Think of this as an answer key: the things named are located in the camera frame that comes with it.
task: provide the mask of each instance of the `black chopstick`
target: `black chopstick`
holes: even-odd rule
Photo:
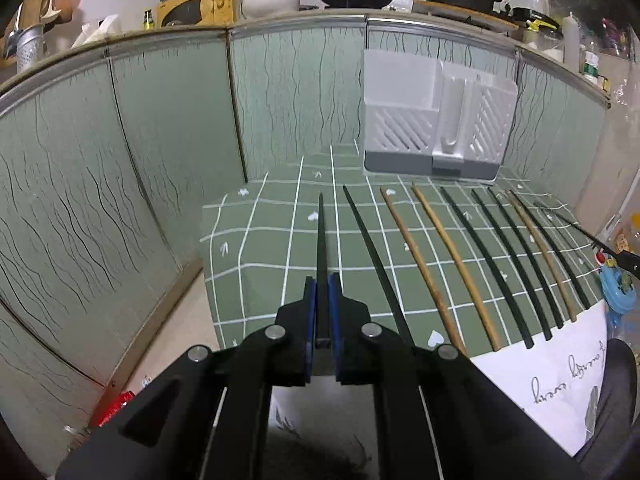
[[[465,216],[462,214],[462,211],[460,211],[460,208],[453,201],[453,199],[451,198],[449,193],[447,193],[447,190],[444,189],[443,187],[441,187],[440,190],[441,190],[442,194],[444,195],[445,200],[449,203],[449,205],[451,206],[453,211],[456,213],[456,216],[458,216],[458,219],[460,220],[462,225],[466,228],[466,230],[469,232],[469,235],[473,238],[474,242],[478,246],[478,249],[480,249],[480,252],[482,253],[482,256],[484,256],[484,259],[486,260],[487,264],[489,265],[489,269],[491,269],[491,272],[494,275],[495,281],[498,283],[498,286],[500,287],[500,290],[502,291],[502,295],[504,296],[504,300],[507,302],[507,306],[509,307],[509,310],[511,311],[511,315],[513,316],[513,320],[515,321],[516,326],[518,327],[518,330],[520,331],[520,335],[522,336],[522,339],[524,341],[524,345],[527,348],[532,348],[532,346],[533,346],[533,338],[531,337],[531,332],[529,331],[529,327],[527,327],[527,323],[524,321],[524,318],[522,317],[522,313],[520,311],[520,307],[516,303],[516,300],[514,299],[513,294],[509,290],[509,286],[507,285],[507,282],[504,281],[504,278],[502,277],[502,274],[500,273],[500,269],[498,269],[498,266],[495,264],[494,259],[492,258],[491,254],[489,254],[489,251],[487,250],[485,244],[482,243],[482,240],[478,236],[478,233],[476,233],[476,231],[473,228],[473,226],[469,223],[469,220],[467,220],[465,218]]]
[[[526,211],[526,213],[529,215],[529,218],[531,218],[531,221],[535,224],[535,226],[540,231],[540,234],[542,234],[543,237],[545,237],[546,243],[549,244],[549,247],[551,248],[551,250],[556,254],[556,258],[558,258],[558,260],[560,261],[560,264],[564,267],[564,272],[566,272],[566,275],[569,277],[569,280],[571,280],[571,283],[574,286],[576,294],[578,295],[578,298],[580,298],[580,302],[582,303],[582,306],[587,309],[591,308],[591,303],[589,302],[589,300],[587,300],[587,296],[582,290],[582,286],[578,282],[578,278],[575,277],[574,270],[569,265],[568,261],[564,257],[564,254],[560,252],[560,249],[558,248],[558,245],[556,244],[556,242],[553,240],[551,235],[546,231],[546,229],[542,227],[540,220],[538,220],[536,216],[531,211],[529,211],[529,208],[524,205],[524,202],[520,199],[520,197],[516,194],[516,192],[513,189],[511,190],[511,194],[520,203],[524,211]]]
[[[331,346],[329,320],[328,270],[326,234],[324,230],[324,197],[318,199],[318,249],[316,251],[316,348]]]
[[[551,289],[546,284],[545,275],[543,274],[542,269],[540,269],[540,265],[538,264],[536,257],[531,252],[529,244],[527,244],[526,240],[524,239],[524,236],[522,236],[522,233],[520,232],[520,229],[518,229],[518,226],[513,221],[513,218],[511,218],[511,216],[509,215],[509,213],[507,213],[507,210],[504,208],[500,200],[498,200],[498,197],[495,195],[494,190],[491,188],[488,188],[488,191],[491,194],[491,196],[494,197],[494,201],[498,205],[498,209],[502,213],[502,216],[504,216],[504,219],[507,221],[507,224],[509,224],[509,227],[511,227],[513,232],[516,233],[516,236],[520,241],[520,244],[524,248],[524,251],[527,253],[527,257],[529,258],[529,263],[531,264],[531,267],[533,267],[533,270],[536,273],[536,276],[538,277],[538,281],[542,286],[542,291],[545,293],[545,297],[546,297],[546,300],[548,301],[549,308],[551,309],[551,314],[554,316],[554,321],[556,322],[556,326],[558,328],[562,328],[562,326],[564,325],[564,321],[562,321],[562,315],[560,314],[558,303],[556,302],[556,298],[551,292]]]
[[[358,208],[353,203],[353,198],[351,198],[351,194],[346,186],[342,186],[344,190],[344,194],[347,197],[347,202],[349,202],[349,206],[351,206],[351,211],[353,212],[353,216],[356,219],[356,223],[360,229],[360,234],[362,234],[362,238],[364,240],[364,244],[367,247],[367,251],[369,251],[369,257],[373,262],[373,266],[376,269],[376,274],[378,275],[378,279],[380,280],[380,285],[382,286],[382,291],[385,293],[386,301],[389,304],[389,308],[391,309],[391,314],[394,316],[394,321],[396,322],[396,328],[398,329],[398,333],[402,340],[414,346],[414,338],[411,335],[411,331],[409,330],[409,326],[406,323],[406,319],[404,314],[402,313],[402,309],[400,308],[400,303],[398,302],[398,298],[394,292],[394,288],[389,281],[389,277],[386,275],[385,266],[380,259],[380,255],[378,254],[378,250],[369,235],[369,231],[367,230],[367,226],[364,225],[364,221],[362,220],[362,216],[360,216],[360,212]]]
[[[478,193],[476,193],[476,190],[472,189],[471,194],[475,197],[476,202],[478,202],[480,208],[482,209],[482,212],[489,220],[489,224],[491,224],[491,227],[494,228],[494,231],[498,238],[500,238],[500,241],[504,245],[504,248],[507,249],[507,253],[511,257],[511,261],[518,271],[520,279],[522,280],[522,284],[524,285],[524,288],[529,295],[529,299],[531,300],[531,304],[533,305],[533,310],[535,311],[536,316],[538,316],[540,326],[542,327],[542,333],[545,335],[545,339],[549,341],[553,337],[551,334],[551,329],[549,328],[549,323],[546,320],[545,312],[544,310],[542,310],[542,305],[540,305],[540,300],[538,299],[536,291],[533,289],[533,285],[531,284],[531,280],[529,279],[527,271],[524,270],[524,267],[522,266],[522,263],[518,258],[518,255],[516,254],[516,251],[513,249],[513,246],[509,242],[506,235],[502,232],[502,229],[500,229],[498,222],[495,221],[495,218],[489,211],[488,207],[484,205],[484,202],[482,202],[482,200],[480,200],[480,197],[478,196]]]

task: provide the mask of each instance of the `chopstick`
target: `chopstick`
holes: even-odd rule
[[[456,204],[456,201],[452,199],[451,195],[447,192],[447,190],[444,189],[444,187],[440,187],[440,193],[442,194],[444,199],[447,201],[451,209],[453,209],[453,212],[458,217],[458,220],[460,221],[460,223],[465,227],[466,231],[469,233],[469,236],[471,236],[471,239],[475,242],[476,246],[480,250],[482,256],[484,256],[484,260],[486,261],[486,264],[489,266],[489,270],[491,270],[491,273],[494,276],[494,280],[498,284],[498,287],[500,287],[500,291],[502,293],[502,296],[504,297],[504,301],[509,307],[511,315],[513,316],[513,320],[516,323],[516,326],[518,327],[518,331],[520,332],[520,335],[522,336],[522,340],[524,341],[524,346],[527,349],[533,348],[533,345],[535,345],[535,343],[533,342],[533,338],[531,336],[531,330],[529,330],[529,327],[527,326],[527,322],[525,321],[524,316],[522,315],[522,311],[520,310],[518,303],[513,297],[513,294],[509,289],[509,285],[507,285],[507,282],[504,281],[504,277],[500,272],[498,265],[494,262],[494,258],[491,256],[489,249],[487,249],[486,245],[481,240],[481,238],[479,237],[478,233],[473,228],[469,220],[462,214],[462,211],[458,207],[458,204]]]
[[[529,219],[529,215],[524,211],[524,209],[522,209],[522,207],[517,202],[517,200],[513,196],[511,196],[511,194],[508,192],[503,193],[503,195],[507,198],[511,206],[513,206],[513,208],[515,209],[520,219],[524,222],[524,225],[527,226],[529,233],[531,234],[536,245],[540,249],[540,252],[542,253],[543,258],[545,259],[546,264],[549,266],[549,269],[551,269],[551,274],[554,277],[554,280],[556,280],[556,284],[558,285],[558,290],[560,290],[560,295],[562,296],[562,300],[566,305],[566,310],[569,313],[569,319],[571,319],[571,322],[575,323],[575,321],[577,320],[577,317],[575,315],[574,303],[569,298],[569,294],[567,293],[566,287],[564,286],[564,282],[562,281],[562,277],[558,272],[558,268],[553,263],[551,256],[549,256],[549,254],[546,252],[546,246],[545,246],[545,243],[542,241],[540,234],[538,234],[538,231],[536,231],[536,228],[533,226],[531,220]]]
[[[349,193],[349,189],[343,184],[342,190],[344,191],[345,197],[347,197],[347,202],[349,202],[349,207],[351,207],[351,212],[353,213],[353,217],[356,219],[356,224],[358,224],[358,229],[360,229],[360,234],[362,235],[362,240],[364,241],[364,245],[367,247],[367,252],[369,253],[369,257],[373,263],[373,267],[376,269],[376,275],[378,276],[378,280],[380,281],[380,286],[382,287],[382,292],[384,292],[386,302],[389,304],[389,309],[391,310],[391,314],[394,317],[394,321],[396,322],[396,328],[398,329],[398,335],[402,338],[402,340],[409,346],[415,346],[414,338],[411,335],[411,330],[409,329],[409,325],[406,322],[406,318],[404,317],[404,312],[402,311],[402,307],[398,301],[398,297],[394,292],[394,288],[389,281],[389,277],[386,275],[385,266],[380,259],[380,255],[378,254],[378,250],[376,249],[376,245],[373,243],[371,239],[371,235],[369,234],[369,230],[358,211],[358,207],[355,205],[353,198],[351,197],[351,193]]]
[[[442,299],[442,296],[440,295],[440,291],[438,290],[438,285],[435,283],[435,281],[433,281],[433,277],[431,276],[429,269],[427,268],[427,265],[424,263],[424,259],[420,254],[420,249],[418,248],[418,245],[415,243],[414,238],[411,236],[411,233],[406,228],[406,225],[404,225],[402,218],[400,218],[400,215],[396,211],[396,207],[394,206],[393,202],[391,202],[391,199],[388,197],[388,195],[385,193],[385,190],[380,188],[380,193],[382,194],[382,198],[385,200],[386,206],[389,208],[389,212],[391,213],[391,216],[394,218],[394,221],[396,222],[398,229],[400,229],[400,232],[402,233],[402,237],[404,238],[404,241],[409,246],[409,250],[411,251],[411,254],[414,257],[416,265],[418,265],[418,270],[420,270],[420,274],[422,275],[424,283],[427,285],[427,288],[431,293],[431,297],[433,298],[433,303],[435,303],[436,308],[438,309],[438,313],[440,314],[440,319],[442,320],[442,324],[444,325],[444,329],[446,330],[447,335],[449,336],[449,340],[451,341],[451,344],[455,346],[460,353],[464,354],[465,356],[468,356],[466,352],[465,344],[463,343],[462,338],[460,337],[460,332],[458,332],[458,327],[453,321],[453,318],[451,317],[451,314],[447,309],[447,305],[445,305]]]
[[[456,249],[456,245],[453,243],[453,240],[449,237],[449,234],[444,229],[444,226],[442,225],[442,222],[440,222],[440,219],[436,215],[436,212],[431,208],[431,206],[427,202],[427,199],[424,197],[420,189],[415,185],[415,182],[411,184],[411,189],[422,204],[424,212],[427,213],[427,216],[431,220],[431,223],[434,225],[436,231],[440,235],[440,238],[442,238],[442,241],[449,250],[451,257],[453,258],[453,261],[458,268],[458,272],[460,272],[462,281],[465,283],[466,290],[469,291],[469,296],[471,296],[471,300],[476,306],[476,312],[480,317],[482,326],[484,326],[484,331],[486,332],[486,336],[489,339],[489,343],[491,343],[491,348],[494,350],[494,352],[497,352],[500,348],[502,348],[502,345],[500,344],[500,339],[498,338],[498,333],[496,332],[494,322],[492,321],[491,317],[489,317],[489,313],[484,307],[484,302],[482,301],[480,292],[478,291],[473,278],[469,274],[469,271],[462,261],[462,258],[460,257],[460,254]]]

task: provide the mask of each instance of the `white paper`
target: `white paper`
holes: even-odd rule
[[[584,445],[591,394],[602,386],[607,345],[605,302],[567,321],[553,337],[533,337],[471,360],[570,455]]]

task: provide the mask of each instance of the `white grid line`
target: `white grid line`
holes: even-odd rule
[[[521,230],[526,230],[528,232],[528,229],[526,226],[524,225],[519,225],[517,226],[518,229]],[[436,231],[435,227],[428,227],[425,226],[425,229],[427,229],[427,231]],[[476,227],[475,228],[476,231],[492,231],[494,228],[493,227]],[[545,228],[545,231],[547,230],[551,230],[554,229],[553,227],[548,227]],[[421,227],[408,227],[407,230],[409,232],[420,232],[423,229]],[[460,229],[457,227],[445,227],[444,228],[445,231],[456,231],[459,232]],[[221,236],[225,236],[228,235],[230,233],[239,233],[239,232],[244,232],[245,228],[244,227],[233,227],[233,228],[229,228],[229,229],[224,229],[222,231],[218,231],[217,233],[215,233],[213,235],[214,238],[219,238]],[[256,227],[252,227],[251,229],[249,229],[250,232],[254,232],[254,231],[276,231],[276,232],[281,232],[281,233],[288,233],[290,231],[290,229],[288,227],[272,227],[272,226],[256,226]],[[385,228],[384,230],[382,229],[368,229],[369,233],[378,233],[378,234],[382,234],[383,232],[385,233],[397,233],[398,229],[397,228]],[[293,229],[294,233],[297,234],[317,234],[318,231],[315,229]],[[328,230],[326,231],[326,234],[328,235],[335,235],[337,234],[338,231],[335,230]],[[341,229],[340,230],[340,234],[341,235],[354,235],[354,234],[360,234],[360,231],[358,229]],[[207,240],[209,240],[211,237],[211,235],[205,235],[203,236],[200,241],[201,242],[206,242]]]
[[[344,287],[344,279],[342,277],[342,250],[340,248],[340,221],[338,219],[338,197],[335,190],[335,170],[334,170],[334,147],[331,146],[331,178],[334,184],[334,205],[335,205],[335,231],[338,240],[338,269],[340,273],[340,283]]]
[[[298,181],[291,181],[292,184],[297,184]],[[332,183],[329,182],[324,182],[322,183],[323,186],[332,186]],[[394,184],[376,184],[377,186],[393,186]],[[228,202],[225,205],[223,205],[222,207],[233,207],[233,206],[237,206],[237,205],[249,205],[254,203],[254,200],[238,200],[237,202]],[[272,198],[261,198],[258,200],[258,203],[261,204],[272,204],[272,205],[293,205],[293,202],[289,202],[288,200],[274,200]],[[400,200],[398,202],[395,202],[395,204],[409,204],[409,205],[418,205],[419,202],[416,202],[415,200]],[[431,201],[429,200],[429,204],[431,205],[439,205],[439,206],[446,206],[446,203],[443,202],[436,202],[436,201]],[[473,206],[474,204],[472,203],[457,203],[459,206]],[[313,207],[318,205],[316,202],[298,202],[298,205],[303,205],[303,206],[309,206],[309,207]],[[326,202],[324,204],[325,206],[331,207],[331,206],[335,206],[335,202]],[[358,208],[361,207],[372,207],[374,205],[377,206],[383,206],[385,205],[385,202],[370,202],[370,203],[366,203],[366,204],[356,204],[356,206]],[[497,207],[497,205],[495,204],[486,204],[487,207]],[[204,206],[202,206],[203,209],[218,209],[220,208],[220,204],[206,204]],[[341,204],[338,203],[337,204],[338,207],[350,207],[349,204]],[[546,209],[562,209],[563,207],[565,207],[565,205],[561,205],[558,207],[547,207]],[[534,206],[531,205],[529,207],[530,209],[540,209],[538,206]],[[554,229],[566,229],[567,227],[569,227],[568,225],[562,225],[560,227],[554,227]]]
[[[376,197],[373,195],[373,188],[371,187],[371,183],[369,182],[369,176],[365,175],[365,179],[367,180],[367,184],[369,184],[369,193],[371,193],[371,199],[373,202],[376,201]],[[402,314],[404,315],[404,304],[402,304],[402,294],[400,293],[400,286],[398,285],[398,278],[396,277],[396,269],[394,267],[394,261],[391,259],[391,250],[389,250],[389,244],[386,241],[386,234],[384,232],[384,225],[382,224],[382,217],[380,216],[380,210],[378,206],[376,206],[376,215],[378,216],[378,222],[380,223],[380,229],[382,229],[382,239],[385,242],[386,256],[389,258],[389,265],[391,266],[391,275],[394,277],[394,285],[396,286],[396,294],[398,295],[398,303],[400,304],[400,310],[402,310]]]
[[[290,168],[293,168],[294,166],[297,168],[298,165],[295,163],[290,163],[290,164],[283,164],[283,166],[289,166]],[[305,168],[307,168],[308,170],[330,170],[331,166],[319,166],[317,164],[307,164],[305,166]],[[362,168],[360,166],[347,166],[344,168],[338,168],[339,170],[349,170],[349,171],[361,171]]]
[[[440,194],[440,190],[438,190],[435,187],[435,185],[433,183],[433,180],[429,179],[429,184],[431,185],[431,187],[433,187],[433,190],[438,195],[440,201],[444,202],[444,200],[442,198],[442,195]],[[491,289],[491,285],[489,285],[489,280],[484,275],[484,269],[482,268],[480,260],[478,259],[478,256],[476,255],[476,252],[474,251],[474,248],[471,245],[471,242],[466,237],[466,233],[462,230],[462,228],[460,227],[460,224],[458,224],[458,220],[455,217],[455,213],[450,210],[449,204],[446,205],[446,208],[447,208],[447,212],[449,213],[449,215],[451,216],[451,218],[453,220],[453,223],[459,229],[460,234],[462,235],[462,237],[464,238],[464,241],[466,242],[466,245],[469,247],[469,250],[471,251],[471,254],[472,254],[473,258],[476,261],[476,264],[478,264],[478,269],[480,269],[480,274],[482,274],[482,279],[484,280],[484,284],[486,285],[486,288],[489,291],[489,294],[493,298],[491,301],[493,301],[494,307],[495,307],[495,311],[498,313],[498,318],[500,319],[500,324],[502,325],[502,329],[504,330],[504,335],[507,338],[507,343],[510,345],[511,344],[511,337],[509,336],[509,331],[507,330],[507,326],[505,325],[504,319],[502,318],[502,313],[500,312],[500,307],[498,307],[498,301],[496,300],[496,298],[494,296],[494,292]]]
[[[578,276],[576,276],[576,278],[583,278],[585,276],[588,276],[589,274],[596,272],[597,269],[591,269],[588,272],[585,272],[584,274],[580,274]],[[570,280],[567,278],[566,280],[562,280],[562,283],[567,283]],[[550,285],[551,287],[557,287],[558,284],[557,283],[552,283]],[[536,292],[539,292],[540,290],[542,290],[542,287],[537,287],[534,289]],[[520,292],[514,292],[513,295],[514,296],[520,296],[522,294],[526,294],[526,291],[521,290]],[[493,298],[492,300],[487,300],[487,301],[501,301],[504,300],[504,296],[500,296],[499,298]],[[467,306],[473,306],[473,302],[469,302],[469,303],[460,303],[460,304],[455,304],[453,305],[451,308],[453,310],[457,310],[459,308],[465,308]],[[437,308],[425,308],[423,310],[407,310],[404,314],[405,316],[412,316],[414,314],[430,314],[431,312],[437,312],[438,309]],[[392,317],[393,313],[392,312],[377,312],[374,314],[370,315],[371,317]],[[261,316],[251,316],[249,318],[247,318],[247,321],[253,321],[253,320],[257,320],[257,319],[271,319],[276,317],[276,314],[262,314]],[[238,323],[242,323],[244,321],[244,319],[229,319],[226,321],[220,321],[220,322],[214,322],[215,326],[221,326],[221,325],[231,325],[231,324],[238,324]]]
[[[226,195],[222,197],[222,203],[225,203]],[[222,213],[222,208],[218,208],[218,217],[216,218],[216,223],[213,224],[213,229],[211,230],[211,236],[209,237],[209,269],[211,271],[211,275],[213,276],[213,233],[216,232],[216,228],[218,227],[218,223],[220,222],[220,215]],[[211,290],[213,292],[213,305],[216,309],[216,319],[220,321],[220,312],[218,311],[218,297],[216,296],[216,283],[215,280],[211,280]],[[226,348],[225,343],[225,335],[220,330],[220,335],[222,336],[222,347]]]
[[[581,246],[580,248],[586,248],[589,247],[588,245],[584,245]],[[573,248],[571,249],[562,249],[560,252],[561,253],[569,253],[571,251],[574,251]],[[534,256],[539,256],[540,252],[532,252],[532,254]],[[527,255],[526,254],[517,254],[516,255],[519,258],[526,258]],[[502,260],[504,258],[508,258],[508,256],[506,254],[502,254],[500,256],[494,256],[494,260]],[[480,262],[480,260],[478,258],[464,258],[462,260],[463,263],[465,264],[472,264],[472,263],[477,263]],[[443,265],[449,265],[449,264],[455,264],[455,262],[453,260],[440,260],[440,263]],[[437,262],[426,262],[425,265],[427,265],[427,267],[431,267],[431,266],[437,266],[438,263]],[[385,269],[387,270],[391,270],[391,266],[384,266]],[[241,265],[241,269],[251,269],[251,268],[259,268],[259,269],[279,269],[279,270],[284,270],[285,266],[284,265],[279,265],[279,264],[262,264],[262,263],[245,263]],[[394,265],[395,269],[413,269],[413,268],[417,268],[416,264],[396,264]],[[229,267],[228,269],[225,270],[221,270],[219,273],[215,274],[213,276],[214,280],[217,280],[218,278],[222,278],[223,276],[226,276],[228,274],[231,274],[233,272],[236,272],[238,270],[238,266],[233,266],[233,267]],[[315,271],[317,270],[315,266],[293,266],[293,265],[289,265],[289,270],[306,270],[306,271]],[[338,271],[338,267],[328,267],[328,270],[330,270],[331,272],[337,272]],[[358,270],[376,270],[375,267],[373,266],[363,266],[363,267],[342,267],[342,270],[347,270],[349,272],[351,271],[358,271]],[[205,278],[205,282],[210,282],[211,281],[211,277],[208,276]]]
[[[240,258],[242,258],[242,250],[244,249],[244,244],[246,243],[246,237],[249,234],[249,229],[251,228],[251,222],[254,219],[255,207],[258,205],[258,199],[260,198],[260,194],[264,189],[264,183],[267,182],[267,176],[269,172],[264,175],[264,180],[262,181],[262,187],[258,192],[258,196],[255,198],[254,208],[251,209],[251,214],[249,215],[249,221],[246,225],[246,231],[244,232],[244,237],[242,238],[242,243],[240,244],[240,250],[238,251],[238,285],[240,287],[240,308],[242,309],[242,318],[246,319],[246,314],[244,313],[244,294],[242,293],[242,272],[241,272],[241,264]],[[242,327],[242,339],[246,337],[246,321]]]
[[[404,184],[404,182],[402,181],[402,179],[400,178],[399,175],[398,175],[398,180],[400,181],[400,185],[402,186],[402,189],[404,189],[404,193],[407,195],[409,200],[411,200],[411,195],[409,195],[409,190],[406,188],[406,185]],[[422,222],[421,216],[418,214],[418,208],[415,206],[415,204],[414,204],[414,212],[415,212],[415,215],[416,215],[418,221],[420,222],[420,227],[424,231],[424,235],[427,237],[427,241],[429,243],[429,247],[431,248],[431,252],[433,253],[433,256],[435,256],[435,258],[436,258],[435,263],[437,264],[438,270],[440,271],[440,275],[442,276],[442,281],[444,282],[444,288],[445,288],[445,290],[447,292],[447,298],[449,298],[449,304],[453,305],[453,296],[451,295],[451,290],[449,288],[449,283],[447,282],[447,277],[446,277],[446,275],[444,273],[444,270],[442,270],[442,264],[440,263],[440,258],[438,257],[438,253],[436,252],[436,248],[434,247],[433,242],[431,241],[431,237],[429,236],[429,232],[427,231],[424,223]],[[460,339],[462,339],[462,344],[465,344],[465,337],[462,335],[462,327],[460,326],[460,320],[458,319],[458,313],[455,311],[455,309],[453,310],[453,317],[456,320],[456,326],[458,327],[458,333],[460,334]]]
[[[300,159],[300,171],[298,172],[298,186],[296,187],[296,201],[293,204],[293,215],[291,215],[291,229],[289,230],[289,247],[287,248],[287,262],[284,269],[284,279],[282,280],[282,297],[280,304],[284,305],[284,297],[287,293],[287,278],[289,277],[289,261],[291,258],[291,242],[293,241],[293,225],[296,223],[296,208],[298,207],[298,194],[300,193],[300,178],[302,177],[302,166],[305,163],[305,157]]]
[[[471,198],[469,197],[469,195],[466,194],[466,192],[460,188],[460,192],[462,193],[462,195],[468,199],[471,200]],[[480,206],[474,202],[474,209],[476,211],[476,214],[482,219],[482,223],[484,224],[485,227],[489,228],[489,222],[487,221],[487,219],[484,217],[484,214],[482,213],[482,210],[480,209]],[[491,229],[491,234],[494,235],[494,239],[496,241],[496,243],[500,246],[500,250],[508,255],[509,253],[507,252],[506,247],[504,246],[504,244],[502,243],[502,241],[500,240],[500,238],[498,237],[497,233],[495,232],[495,229]],[[509,263],[511,264],[511,269],[513,270],[514,275],[516,276],[516,278],[518,279],[518,283],[520,283],[520,287],[522,290],[526,291],[526,288],[524,286],[524,283],[522,281],[522,278],[520,277],[520,273],[518,272],[518,270],[516,269],[516,265],[515,263],[513,263],[513,260],[511,259],[511,257],[508,257],[507,260],[509,261]],[[535,319],[538,324],[540,325],[540,330],[542,330],[542,324],[540,323],[540,320],[538,319],[538,314],[536,314],[536,309],[533,308],[533,301],[531,300],[531,298],[529,297],[528,294],[525,295],[527,298],[527,301],[529,302],[529,305],[531,306],[531,311],[533,312],[533,319]]]
[[[356,155],[334,155],[334,156],[356,156]],[[372,175],[375,177],[382,177],[383,175]],[[423,177],[418,177],[415,179],[415,181],[418,184],[427,184],[428,182],[423,180]],[[260,182],[260,180],[252,180],[249,184],[257,184],[258,182]],[[296,181],[295,180],[291,180],[291,179],[286,179],[286,178],[274,178],[274,179],[269,179],[267,181],[267,184],[295,184]],[[320,182],[318,180],[302,180],[302,184],[315,184],[316,186],[330,186],[331,183],[330,182]],[[395,182],[375,182],[376,186],[392,186],[393,184],[395,184]],[[438,183],[440,186],[442,187],[446,187],[446,188],[456,188],[457,186],[455,184],[450,184],[448,182],[439,182]],[[366,186],[366,183],[363,182],[355,182],[353,184],[349,184],[350,187],[364,187]],[[478,189],[478,184],[469,184],[468,186],[463,186],[462,184],[460,184],[460,186],[464,187],[464,188],[468,188],[468,189]],[[551,196],[551,193],[521,193],[524,195],[529,195],[529,196]]]

